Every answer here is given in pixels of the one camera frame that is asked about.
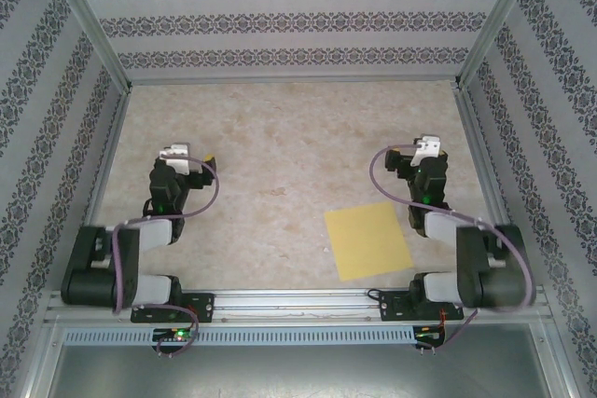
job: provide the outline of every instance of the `yellow sticky note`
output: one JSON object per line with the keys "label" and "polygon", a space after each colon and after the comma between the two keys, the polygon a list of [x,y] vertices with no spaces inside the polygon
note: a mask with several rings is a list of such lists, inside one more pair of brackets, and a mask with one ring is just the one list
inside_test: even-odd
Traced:
{"label": "yellow sticky note", "polygon": [[413,267],[391,202],[326,212],[326,225],[342,281]]}

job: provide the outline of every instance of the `cable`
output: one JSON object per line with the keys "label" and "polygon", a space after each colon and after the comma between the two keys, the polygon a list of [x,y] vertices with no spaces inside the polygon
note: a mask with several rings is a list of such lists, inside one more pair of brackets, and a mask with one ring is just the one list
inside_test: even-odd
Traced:
{"label": "cable", "polygon": [[[215,199],[217,198],[217,194],[220,191],[220,181],[217,178],[217,174],[215,173],[215,170],[212,167],[210,167],[207,163],[203,162],[202,160],[199,160],[198,158],[191,158],[191,157],[185,157],[185,156],[163,156],[162,158],[169,158],[169,159],[174,159],[174,160],[188,160],[188,161],[195,162],[195,163],[201,165],[204,169],[209,171],[214,176],[214,182],[215,182],[214,195],[203,207],[196,210],[195,212],[182,213],[182,214],[144,216],[142,218],[135,218],[130,221],[120,223],[116,227],[114,227],[114,230],[112,230],[112,258],[114,260],[114,271],[116,274],[116,291],[117,291],[116,306],[114,308],[114,313],[117,315],[120,314],[120,312],[122,311],[122,302],[123,302],[123,296],[124,296],[124,286],[122,284],[123,283],[122,282],[122,259],[120,257],[120,248],[118,246],[118,232],[120,231],[120,229],[123,228],[124,226],[130,226],[132,224],[153,221],[155,219],[179,219],[179,218],[190,218],[192,216],[197,216],[199,213],[205,212],[207,209],[209,209],[212,206],[212,204],[215,202]],[[175,307],[175,310],[183,311],[186,313],[191,312],[188,309],[182,308],[182,307]]]}
{"label": "cable", "polygon": [[182,307],[176,307],[174,305],[162,305],[162,304],[141,305],[138,308],[139,309],[144,309],[144,308],[151,308],[151,309],[173,309],[174,311],[183,311],[186,314],[188,314],[190,316],[190,318],[192,319],[193,322],[191,323],[191,327],[193,326],[193,323],[195,323],[195,333],[193,333],[193,336],[189,336],[187,343],[185,345],[183,345],[177,351],[174,351],[172,353],[164,353],[163,351],[161,351],[160,347],[161,347],[161,344],[162,344],[163,340],[166,338],[166,336],[162,337],[158,341],[158,345],[156,346],[156,352],[158,353],[158,356],[161,356],[163,354],[163,355],[168,356],[169,358],[173,358],[174,356],[178,356],[179,354],[182,354],[183,352],[185,352],[186,350],[188,350],[188,348],[191,345],[193,345],[193,342],[195,341],[195,339],[199,335],[199,318],[197,317],[197,314],[193,313],[193,311],[191,311],[190,309],[186,309],[186,308],[182,308]]}
{"label": "cable", "polygon": [[[413,201],[410,201],[407,199],[398,198],[398,197],[392,195],[391,193],[389,193],[388,191],[386,191],[380,185],[380,183],[377,181],[377,179],[375,178],[375,175],[373,173],[373,168],[375,167],[375,163],[377,162],[377,160],[382,155],[384,155],[388,151],[390,151],[392,149],[396,149],[396,148],[418,148],[418,147],[419,146],[417,144],[393,144],[391,146],[387,146],[384,149],[378,151],[378,153],[375,156],[373,156],[373,159],[371,160],[371,163],[369,164],[369,178],[371,179],[371,182],[373,183],[373,185],[375,185],[375,187],[378,189],[378,191],[380,193],[382,193],[388,199],[394,200],[394,201],[399,202],[404,205],[419,207],[420,209],[426,209],[426,210],[429,210],[432,212],[447,214],[448,216],[455,216],[456,218],[461,219],[462,221],[465,221],[469,224],[472,224],[479,228],[483,227],[483,228],[491,231],[500,241],[502,241],[506,245],[506,247],[509,249],[509,251],[512,252],[512,255],[514,256],[514,258],[516,259],[516,261],[519,263],[519,265],[521,267],[522,275],[524,276],[524,284],[525,284],[524,298],[522,299],[521,303],[517,307],[504,308],[504,309],[498,309],[498,310],[505,311],[505,312],[511,312],[511,311],[517,311],[519,309],[528,307],[531,304],[531,299],[533,296],[533,280],[531,278],[531,271],[529,270],[529,267],[527,266],[526,262],[522,258],[522,255],[519,252],[519,250],[516,248],[516,246],[514,244],[512,244],[512,242],[508,238],[506,238],[506,236],[502,232],[500,232],[498,229],[496,229],[491,224],[481,221],[480,218],[473,218],[472,216],[468,216],[463,213],[458,213],[454,210],[439,209],[438,207],[434,207],[432,205],[421,204],[419,202],[413,202]],[[479,310],[475,309],[473,311],[473,313],[470,316],[468,316],[468,319],[466,319],[466,321],[454,333],[452,333],[450,335],[450,337],[442,344],[442,347],[444,347],[447,343],[452,342],[454,339],[459,337],[462,334],[463,330],[472,322],[473,319],[475,319],[478,312],[479,312]]]}

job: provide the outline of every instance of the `patterned wallpaper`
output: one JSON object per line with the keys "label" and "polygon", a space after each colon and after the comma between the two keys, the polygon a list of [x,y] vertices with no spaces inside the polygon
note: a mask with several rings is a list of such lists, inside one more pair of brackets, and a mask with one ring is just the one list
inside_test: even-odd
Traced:
{"label": "patterned wallpaper", "polygon": [[456,75],[495,0],[89,0],[133,81]]}
{"label": "patterned wallpaper", "polygon": [[0,0],[0,397],[90,205],[120,95],[65,0]]}
{"label": "patterned wallpaper", "polygon": [[469,94],[582,396],[597,396],[595,0],[517,0]]}

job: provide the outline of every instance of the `speckled floor surface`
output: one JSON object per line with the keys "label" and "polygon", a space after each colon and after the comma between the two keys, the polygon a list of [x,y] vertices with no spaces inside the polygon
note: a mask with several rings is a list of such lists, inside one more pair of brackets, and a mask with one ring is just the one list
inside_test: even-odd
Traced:
{"label": "speckled floor surface", "polygon": [[[383,201],[371,157],[422,132],[440,135],[449,154],[449,204],[486,217],[447,81],[135,87],[98,222],[139,216],[159,149],[190,142],[192,156],[215,154],[220,196],[179,242],[143,253],[141,272],[177,275],[186,289],[406,286],[415,271],[453,267],[455,251],[417,236],[398,205],[415,268],[342,282],[324,212]],[[377,174],[408,195],[382,166]],[[191,191],[186,211],[212,191]]]}

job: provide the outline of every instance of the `white plastic bracket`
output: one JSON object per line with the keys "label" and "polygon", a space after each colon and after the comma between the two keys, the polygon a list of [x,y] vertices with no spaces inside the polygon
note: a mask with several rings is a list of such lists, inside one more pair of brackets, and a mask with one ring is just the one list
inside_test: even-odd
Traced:
{"label": "white plastic bracket", "polygon": [[411,167],[416,167],[424,158],[436,158],[439,156],[441,142],[436,135],[422,135],[421,140],[417,142],[419,147],[410,162]]}
{"label": "white plastic bracket", "polygon": [[[170,147],[164,148],[160,151],[160,158],[164,156],[184,156],[188,157],[189,144],[172,144]],[[188,175],[190,168],[188,167],[188,160],[165,159],[166,165],[176,170],[178,174]]]}

